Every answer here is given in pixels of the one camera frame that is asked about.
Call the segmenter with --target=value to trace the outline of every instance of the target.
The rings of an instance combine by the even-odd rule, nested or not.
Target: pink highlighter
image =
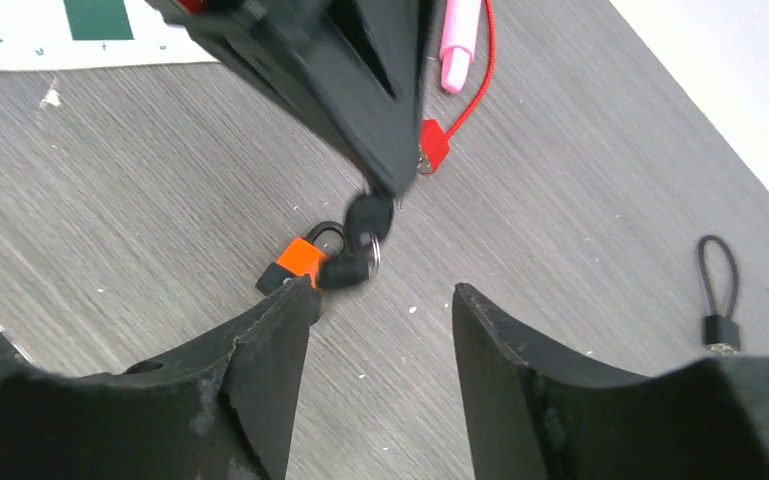
[[[478,19],[482,0],[448,0],[440,59],[443,73],[440,84],[449,93],[458,93],[466,83],[466,72],[475,60]]]

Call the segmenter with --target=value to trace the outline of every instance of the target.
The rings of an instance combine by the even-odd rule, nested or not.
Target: black padlock
[[[262,294],[269,295],[292,278],[310,275],[311,285],[316,288],[319,265],[328,258],[328,254],[314,242],[328,231],[336,232],[343,238],[342,224],[330,221],[317,224],[307,235],[296,238],[284,249],[284,253],[266,268],[255,287]]]

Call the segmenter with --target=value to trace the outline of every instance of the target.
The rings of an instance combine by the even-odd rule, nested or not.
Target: black plastic housing
[[[119,375],[63,378],[1,354],[0,480],[285,478],[320,300],[296,278]],[[769,479],[769,358],[647,378],[467,284],[452,322],[476,480]]]
[[[147,0],[167,23],[404,195],[417,175],[423,74],[438,0]]]

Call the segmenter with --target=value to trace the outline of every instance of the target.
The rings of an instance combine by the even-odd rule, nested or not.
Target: wood grain surface
[[[653,375],[704,353],[693,251],[717,233],[746,349],[769,354],[769,194],[607,0],[496,10],[485,103],[406,198],[379,277],[314,329],[292,479],[472,478],[458,281]],[[434,64],[446,123],[468,94],[440,94]],[[54,78],[62,104],[41,108]],[[0,321],[44,368],[120,371],[253,305],[268,262],[360,186],[218,65],[0,74]]]

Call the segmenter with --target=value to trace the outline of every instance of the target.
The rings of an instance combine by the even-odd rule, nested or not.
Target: black cable loop
[[[737,304],[738,287],[740,286],[740,277],[738,276],[737,272],[737,262],[734,259],[734,255],[731,253],[731,249],[722,238],[716,235],[705,235],[699,240],[699,243],[696,246],[696,257],[699,261],[699,269],[702,271],[702,282],[705,285],[705,295],[708,297],[708,309],[710,310],[709,315],[719,314],[717,311],[717,299],[714,296],[714,286],[711,283],[711,276],[708,273],[708,264],[705,260],[705,247],[709,242],[714,242],[720,246],[720,249],[722,249],[723,253],[726,255],[726,260],[728,261],[729,268],[731,269],[731,291],[729,292],[728,303],[726,303],[726,310],[722,315],[724,318],[730,319],[732,315],[734,315],[734,308]]]

